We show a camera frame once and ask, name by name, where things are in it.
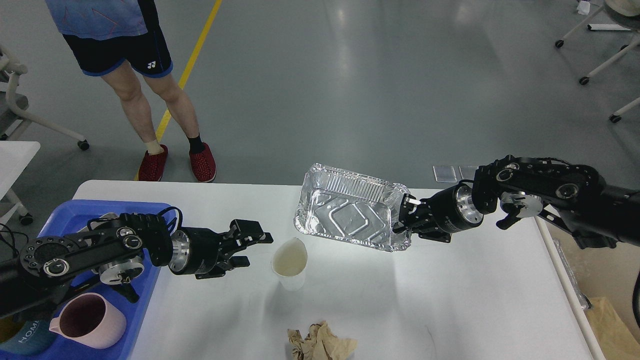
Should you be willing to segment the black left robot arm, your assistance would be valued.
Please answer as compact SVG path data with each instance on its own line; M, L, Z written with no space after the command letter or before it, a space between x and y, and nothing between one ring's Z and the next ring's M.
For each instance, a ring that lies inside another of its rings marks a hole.
M139 299L131 281L141 274L134 261L148 253L154 267L197 280L221 278L248 267L238 252L274 239L258 221L233 219L224 233L184 227L182 212L175 226L156 214L121 213L92 219L94 227L62 236L29 240L13 259L1 263L1 317L20 321L48 320L59 307L98 283L106 284L130 303Z

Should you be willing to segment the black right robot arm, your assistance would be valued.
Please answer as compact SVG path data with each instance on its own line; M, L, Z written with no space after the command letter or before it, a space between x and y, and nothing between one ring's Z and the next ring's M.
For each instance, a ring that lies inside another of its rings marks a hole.
M613 186L591 166L558 158L514 157L479 166L430 198L405 194L393 232L450 243L451 235L479 227L498 208L507 230L538 217L570 234L581 249L638 246L640 199L637 189Z

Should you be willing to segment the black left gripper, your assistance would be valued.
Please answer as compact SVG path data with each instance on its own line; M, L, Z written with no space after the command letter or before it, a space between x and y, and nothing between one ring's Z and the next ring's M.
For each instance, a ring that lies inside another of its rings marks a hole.
M229 231L183 227L170 237L173 255L169 269L174 275L194 275L198 280L219 278L235 268L250 266L247 256L230 256L256 244L272 244L274 238L258 221L233 219Z

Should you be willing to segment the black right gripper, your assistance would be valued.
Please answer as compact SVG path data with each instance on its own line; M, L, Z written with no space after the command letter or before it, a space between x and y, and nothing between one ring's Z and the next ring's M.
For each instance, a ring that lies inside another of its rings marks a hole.
M450 243L452 234L479 227L484 214L476 209L472 189L457 184L434 194L428 199L417 199L411 194L402 198L398 219L393 224L395 234L417 234L419 239Z

